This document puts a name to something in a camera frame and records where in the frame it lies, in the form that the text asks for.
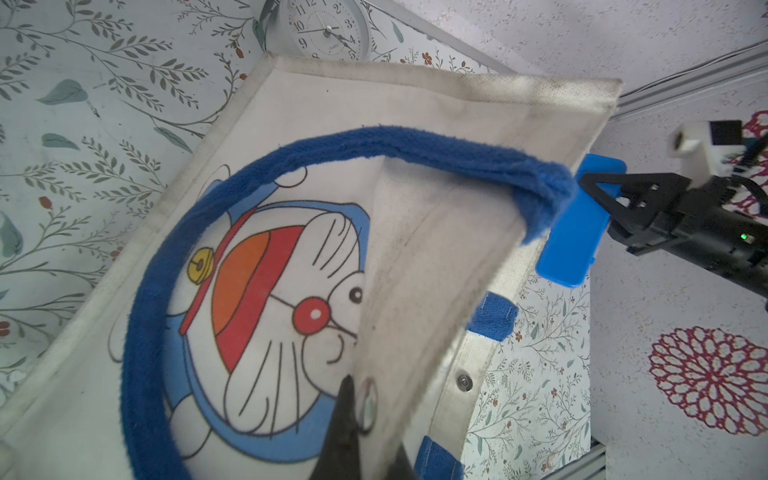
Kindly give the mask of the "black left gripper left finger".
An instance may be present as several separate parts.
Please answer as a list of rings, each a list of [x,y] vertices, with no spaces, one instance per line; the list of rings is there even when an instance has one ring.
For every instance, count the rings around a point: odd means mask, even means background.
[[[310,480],[360,478],[360,455],[355,406],[354,380],[347,375],[341,382],[321,453]]]

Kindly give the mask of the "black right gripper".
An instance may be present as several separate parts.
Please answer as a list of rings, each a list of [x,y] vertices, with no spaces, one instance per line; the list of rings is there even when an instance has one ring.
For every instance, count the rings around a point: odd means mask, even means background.
[[[723,180],[689,189],[676,173],[587,173],[579,186],[610,216],[608,234],[642,256],[665,251],[753,293],[767,292],[767,225],[720,204]]]

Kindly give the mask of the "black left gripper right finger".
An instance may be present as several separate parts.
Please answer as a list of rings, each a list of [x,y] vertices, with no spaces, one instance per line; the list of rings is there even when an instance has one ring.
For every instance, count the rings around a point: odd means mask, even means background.
[[[392,462],[392,480],[417,480],[417,475],[402,446],[398,448],[395,459]]]

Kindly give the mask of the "blue plastic box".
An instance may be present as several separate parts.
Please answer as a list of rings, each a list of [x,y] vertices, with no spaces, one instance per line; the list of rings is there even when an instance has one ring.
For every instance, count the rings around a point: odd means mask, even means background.
[[[581,286],[593,265],[610,215],[581,187],[551,229],[536,273],[567,288]]]

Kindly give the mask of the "white canvas cartoon tote bag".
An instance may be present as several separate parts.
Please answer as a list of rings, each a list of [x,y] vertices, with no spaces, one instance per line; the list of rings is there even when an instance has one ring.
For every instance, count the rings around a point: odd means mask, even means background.
[[[360,478],[459,479],[512,295],[609,78],[268,54],[1,410],[5,479],[309,479],[342,380]]]

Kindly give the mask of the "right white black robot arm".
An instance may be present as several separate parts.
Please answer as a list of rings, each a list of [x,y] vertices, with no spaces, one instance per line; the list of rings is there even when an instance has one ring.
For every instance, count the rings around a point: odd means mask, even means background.
[[[587,173],[579,185],[609,214],[608,234],[628,253],[665,251],[767,296],[767,225],[722,206],[728,179],[694,188],[676,173]]]

